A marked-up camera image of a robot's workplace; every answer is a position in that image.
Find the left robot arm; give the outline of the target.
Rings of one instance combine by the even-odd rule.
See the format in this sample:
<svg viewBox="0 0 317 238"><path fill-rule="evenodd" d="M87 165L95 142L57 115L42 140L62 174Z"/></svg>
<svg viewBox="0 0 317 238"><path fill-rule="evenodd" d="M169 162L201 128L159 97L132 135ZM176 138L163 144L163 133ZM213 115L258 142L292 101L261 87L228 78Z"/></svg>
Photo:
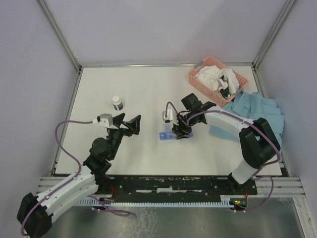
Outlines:
<svg viewBox="0 0 317 238"><path fill-rule="evenodd" d="M77 171L38 195L28 193L22 198L17 213L22 236L42 237L78 201L96 192L108 191L110 178L106 173L116 157L123 137L140 133L141 115L129 121L125 121L124 117L124 113L117 116L102 114L87 122L105 128L107 136L93 141L89 156L83 163L71 156L78 165Z"/></svg>

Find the blue weekly pill organizer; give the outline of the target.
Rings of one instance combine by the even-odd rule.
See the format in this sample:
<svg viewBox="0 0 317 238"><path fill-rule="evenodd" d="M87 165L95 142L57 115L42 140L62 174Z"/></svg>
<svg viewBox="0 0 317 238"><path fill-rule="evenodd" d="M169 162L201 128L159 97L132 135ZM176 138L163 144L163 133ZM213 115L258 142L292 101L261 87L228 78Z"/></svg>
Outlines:
<svg viewBox="0 0 317 238"><path fill-rule="evenodd" d="M164 125L164 131L159 133L160 140L174 140L175 134L172 132L173 123L166 123Z"/></svg>

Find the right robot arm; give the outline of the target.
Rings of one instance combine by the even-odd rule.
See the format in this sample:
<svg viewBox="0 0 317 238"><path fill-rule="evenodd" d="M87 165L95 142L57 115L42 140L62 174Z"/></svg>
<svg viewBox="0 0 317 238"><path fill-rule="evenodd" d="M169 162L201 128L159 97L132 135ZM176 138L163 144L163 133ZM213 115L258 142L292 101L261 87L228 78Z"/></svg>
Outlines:
<svg viewBox="0 0 317 238"><path fill-rule="evenodd" d="M185 114L176 113L171 129L177 140L189 138L192 127L198 123L222 128L238 137L243 159L228 176L227 188L231 193L243 191L248 180L281 159L280 144L266 119L234 115L213 102L202 103L193 93L181 99L181 103Z"/></svg>

